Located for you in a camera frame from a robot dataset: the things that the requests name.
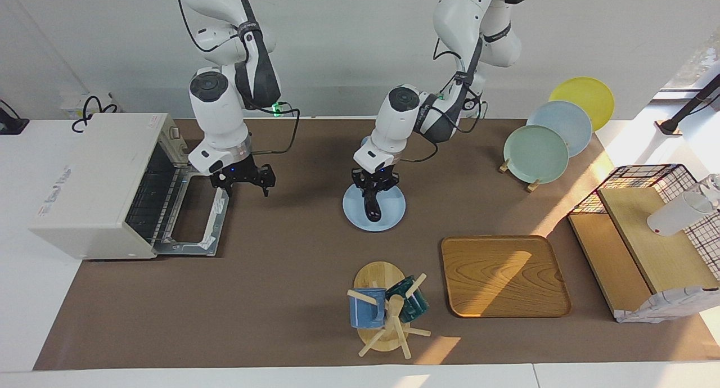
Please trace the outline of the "dark purple eggplant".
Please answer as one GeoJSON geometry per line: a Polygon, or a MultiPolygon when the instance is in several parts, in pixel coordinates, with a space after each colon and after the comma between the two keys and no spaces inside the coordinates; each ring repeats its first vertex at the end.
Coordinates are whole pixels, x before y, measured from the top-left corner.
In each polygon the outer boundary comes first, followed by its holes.
{"type": "Polygon", "coordinates": [[[376,223],[381,220],[381,207],[377,199],[377,191],[368,189],[367,197],[363,200],[363,209],[370,222],[376,223]]]}

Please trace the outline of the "light blue plate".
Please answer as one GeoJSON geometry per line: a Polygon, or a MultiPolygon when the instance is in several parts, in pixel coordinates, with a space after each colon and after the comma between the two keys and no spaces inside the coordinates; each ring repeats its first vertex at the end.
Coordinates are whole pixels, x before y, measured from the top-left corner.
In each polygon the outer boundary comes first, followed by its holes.
{"type": "Polygon", "coordinates": [[[381,209],[381,219],[372,222],[366,216],[363,208],[362,190],[350,185],[344,193],[342,207],[345,217],[358,229],[368,232],[383,232],[395,227],[406,213],[406,199],[403,191],[394,186],[388,191],[383,191],[376,196],[381,209]]]}

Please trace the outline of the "glass oven door with handle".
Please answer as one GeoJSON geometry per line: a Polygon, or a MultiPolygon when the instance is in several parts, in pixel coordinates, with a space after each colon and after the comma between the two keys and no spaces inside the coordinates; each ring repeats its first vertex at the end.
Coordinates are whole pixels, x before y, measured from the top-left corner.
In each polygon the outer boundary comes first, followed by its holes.
{"type": "Polygon", "coordinates": [[[164,206],[160,211],[159,221],[152,235],[152,252],[155,255],[176,256],[215,256],[218,251],[219,237],[223,230],[230,197],[222,188],[214,190],[208,221],[206,221],[203,237],[200,242],[182,242],[173,238],[172,233],[178,221],[182,204],[186,199],[187,189],[193,178],[203,176],[190,166],[175,170],[170,188],[165,196],[164,206]]]}

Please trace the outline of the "white toaster oven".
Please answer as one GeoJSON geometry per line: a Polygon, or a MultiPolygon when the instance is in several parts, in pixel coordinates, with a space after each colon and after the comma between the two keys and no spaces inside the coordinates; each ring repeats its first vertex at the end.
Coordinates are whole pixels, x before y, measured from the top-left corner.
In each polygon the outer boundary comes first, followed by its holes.
{"type": "Polygon", "coordinates": [[[169,114],[94,114],[29,230],[79,260],[157,257],[124,223],[157,143],[178,168],[187,165],[169,114]]]}

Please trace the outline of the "wooden mug tree stand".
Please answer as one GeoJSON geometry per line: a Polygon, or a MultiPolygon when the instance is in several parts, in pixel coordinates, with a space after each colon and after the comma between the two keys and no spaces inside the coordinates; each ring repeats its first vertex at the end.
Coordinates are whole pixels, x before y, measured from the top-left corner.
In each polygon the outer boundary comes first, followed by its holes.
{"type": "MultiPolygon", "coordinates": [[[[368,263],[361,268],[355,279],[353,280],[353,288],[385,288],[386,291],[399,281],[406,278],[406,275],[399,270],[396,265],[385,261],[374,261],[368,263]]],[[[419,286],[424,283],[426,275],[422,273],[416,277],[416,281],[406,293],[406,297],[410,297],[419,286]]],[[[367,303],[373,304],[372,298],[358,294],[349,289],[346,292],[347,297],[355,296],[367,303]]],[[[411,322],[401,322],[399,320],[399,312],[403,309],[404,298],[399,294],[391,296],[389,300],[385,298],[385,324],[375,329],[357,329],[358,337],[363,342],[363,348],[358,352],[360,357],[364,357],[370,350],[378,352],[389,352],[395,349],[401,349],[404,358],[411,359],[412,354],[407,345],[407,337],[409,335],[429,336],[430,331],[417,329],[411,326],[411,322]]]]}

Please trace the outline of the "brown table mat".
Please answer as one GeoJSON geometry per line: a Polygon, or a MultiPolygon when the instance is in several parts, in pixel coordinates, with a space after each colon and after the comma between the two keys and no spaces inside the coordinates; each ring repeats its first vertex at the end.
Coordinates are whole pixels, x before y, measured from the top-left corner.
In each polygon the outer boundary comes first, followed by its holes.
{"type": "Polygon", "coordinates": [[[527,193],[499,174],[502,145],[524,123],[488,119],[401,164],[407,199],[393,229],[368,233],[345,218],[352,154],[368,120],[305,120],[290,153],[267,157],[268,197],[237,184],[215,257],[85,261],[36,370],[172,367],[327,367],[404,363],[370,352],[349,325],[345,292],[367,263],[425,273],[429,311],[414,327],[412,363],[671,362],[720,360],[699,315],[617,323],[565,214],[612,170],[596,139],[560,180],[527,193]],[[440,242],[458,235],[547,237],[571,299],[558,318],[461,319],[448,311],[440,242]]]}

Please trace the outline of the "dark green mug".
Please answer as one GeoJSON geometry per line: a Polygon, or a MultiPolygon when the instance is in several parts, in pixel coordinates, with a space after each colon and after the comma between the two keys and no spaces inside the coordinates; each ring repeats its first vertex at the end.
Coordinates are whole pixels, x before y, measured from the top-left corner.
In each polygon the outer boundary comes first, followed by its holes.
{"type": "Polygon", "coordinates": [[[403,309],[399,312],[399,320],[404,323],[415,321],[429,309],[429,303],[419,288],[410,297],[406,297],[407,291],[410,290],[415,281],[416,277],[414,275],[406,276],[406,278],[391,286],[385,293],[386,300],[396,294],[404,298],[403,309]]]}

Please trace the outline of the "blue mug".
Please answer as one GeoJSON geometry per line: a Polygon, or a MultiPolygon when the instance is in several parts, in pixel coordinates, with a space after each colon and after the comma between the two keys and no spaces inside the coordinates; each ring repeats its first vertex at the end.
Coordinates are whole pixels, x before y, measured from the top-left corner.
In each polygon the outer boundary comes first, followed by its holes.
{"type": "Polygon", "coordinates": [[[353,288],[349,291],[366,295],[374,303],[349,296],[350,325],[357,329],[375,329],[385,324],[385,288],[353,288]]]}

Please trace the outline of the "wooden serving tray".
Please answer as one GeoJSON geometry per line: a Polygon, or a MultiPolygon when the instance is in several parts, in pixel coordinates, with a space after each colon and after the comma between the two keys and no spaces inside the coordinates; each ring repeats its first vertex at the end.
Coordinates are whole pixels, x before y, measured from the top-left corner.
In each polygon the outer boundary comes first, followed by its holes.
{"type": "Polygon", "coordinates": [[[458,318],[564,317],[573,309],[541,235],[465,235],[440,242],[447,308],[458,318]]]}

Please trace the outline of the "wooden plate rack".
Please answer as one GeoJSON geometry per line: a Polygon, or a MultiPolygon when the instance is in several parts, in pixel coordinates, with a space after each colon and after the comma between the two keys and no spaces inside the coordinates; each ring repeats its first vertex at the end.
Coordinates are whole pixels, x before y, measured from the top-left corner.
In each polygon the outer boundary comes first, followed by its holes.
{"type": "Polygon", "coordinates": [[[501,174],[511,173],[515,178],[525,183],[525,190],[527,193],[532,193],[540,185],[540,178],[532,178],[531,175],[520,169],[520,166],[515,165],[511,159],[506,159],[498,168],[497,171],[501,174]]]}

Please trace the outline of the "pale green plate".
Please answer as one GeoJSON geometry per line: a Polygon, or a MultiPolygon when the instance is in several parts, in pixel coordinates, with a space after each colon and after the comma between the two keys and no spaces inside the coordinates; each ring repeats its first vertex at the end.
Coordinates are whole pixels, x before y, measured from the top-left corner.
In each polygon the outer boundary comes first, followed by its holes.
{"type": "Polygon", "coordinates": [[[506,139],[503,159],[511,159],[520,169],[547,184],[560,178],[569,164],[569,151],[563,138],[541,126],[525,125],[506,139]]]}

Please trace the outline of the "white power box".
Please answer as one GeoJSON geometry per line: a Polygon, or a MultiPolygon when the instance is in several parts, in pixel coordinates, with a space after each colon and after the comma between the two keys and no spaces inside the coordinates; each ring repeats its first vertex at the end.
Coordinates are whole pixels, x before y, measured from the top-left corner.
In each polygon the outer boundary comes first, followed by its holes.
{"type": "Polygon", "coordinates": [[[62,94],[62,103],[60,110],[64,119],[78,120],[82,119],[83,110],[87,110],[87,114],[97,113],[101,111],[101,108],[106,108],[108,105],[115,104],[120,110],[119,103],[116,101],[111,93],[65,93],[62,94]],[[95,96],[100,100],[100,106],[97,101],[90,101],[87,108],[85,108],[86,101],[90,96],[95,96]]]}

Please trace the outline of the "pale blue racked plate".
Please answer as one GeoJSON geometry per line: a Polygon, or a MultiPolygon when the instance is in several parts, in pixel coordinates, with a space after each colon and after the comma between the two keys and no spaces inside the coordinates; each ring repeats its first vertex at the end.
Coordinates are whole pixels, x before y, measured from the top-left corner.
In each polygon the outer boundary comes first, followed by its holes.
{"type": "Polygon", "coordinates": [[[569,157],[583,152],[592,137],[590,117],[580,106],[568,101],[548,101],[535,109],[525,123],[560,135],[568,147],[569,157]]]}

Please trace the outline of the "yellow plate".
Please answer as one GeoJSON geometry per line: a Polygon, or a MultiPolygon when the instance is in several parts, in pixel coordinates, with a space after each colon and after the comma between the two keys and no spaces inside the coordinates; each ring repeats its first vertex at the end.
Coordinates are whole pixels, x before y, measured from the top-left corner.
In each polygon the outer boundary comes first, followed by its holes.
{"type": "Polygon", "coordinates": [[[583,109],[596,132],[614,116],[615,97],[609,86],[593,77],[573,77],[557,85],[549,101],[568,101],[583,109]]]}

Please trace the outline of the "black device at table edge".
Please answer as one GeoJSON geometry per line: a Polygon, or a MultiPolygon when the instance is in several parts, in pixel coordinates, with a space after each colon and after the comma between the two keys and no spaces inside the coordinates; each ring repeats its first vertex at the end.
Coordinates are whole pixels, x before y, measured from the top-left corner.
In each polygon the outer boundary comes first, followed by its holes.
{"type": "Polygon", "coordinates": [[[20,114],[0,98],[0,135],[19,135],[28,126],[30,119],[20,114]]]}

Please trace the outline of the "wooden two-tier shelf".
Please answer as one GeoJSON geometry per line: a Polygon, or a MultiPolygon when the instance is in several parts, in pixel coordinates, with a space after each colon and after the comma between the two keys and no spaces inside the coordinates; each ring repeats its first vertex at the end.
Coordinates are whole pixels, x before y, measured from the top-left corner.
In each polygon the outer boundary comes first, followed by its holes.
{"type": "Polygon", "coordinates": [[[602,188],[568,214],[617,322],[659,323],[720,308],[715,275],[684,233],[661,236],[646,220],[663,206],[656,189],[602,188]]]}

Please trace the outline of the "white bottle with clear cap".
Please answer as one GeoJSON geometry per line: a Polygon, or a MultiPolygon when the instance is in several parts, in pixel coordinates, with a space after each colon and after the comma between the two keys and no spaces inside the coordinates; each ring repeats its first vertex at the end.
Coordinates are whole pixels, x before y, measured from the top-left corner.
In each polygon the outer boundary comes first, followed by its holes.
{"type": "Polygon", "coordinates": [[[671,236],[720,210],[720,173],[710,174],[647,219],[648,228],[661,236],[671,236]]]}

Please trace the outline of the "white checkered cloth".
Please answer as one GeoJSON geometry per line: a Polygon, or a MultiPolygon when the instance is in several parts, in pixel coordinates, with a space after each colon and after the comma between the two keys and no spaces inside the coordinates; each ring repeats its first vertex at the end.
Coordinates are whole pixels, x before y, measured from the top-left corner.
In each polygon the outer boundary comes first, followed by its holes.
{"type": "Polygon", "coordinates": [[[674,321],[720,306],[720,287],[687,286],[653,294],[635,311],[615,310],[617,322],[674,321]]]}

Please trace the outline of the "black stand pole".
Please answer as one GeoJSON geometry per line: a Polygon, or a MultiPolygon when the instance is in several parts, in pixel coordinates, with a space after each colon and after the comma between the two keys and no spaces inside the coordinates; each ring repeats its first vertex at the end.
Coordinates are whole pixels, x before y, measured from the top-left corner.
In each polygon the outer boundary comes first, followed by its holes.
{"type": "Polygon", "coordinates": [[[679,124],[682,119],[687,116],[699,112],[702,110],[700,104],[705,103],[704,106],[709,106],[712,101],[709,97],[720,88],[720,73],[718,73],[706,86],[704,86],[697,95],[682,106],[679,111],[676,112],[670,119],[664,121],[656,121],[656,129],[664,136],[680,137],[682,131],[679,129],[679,124]]]}

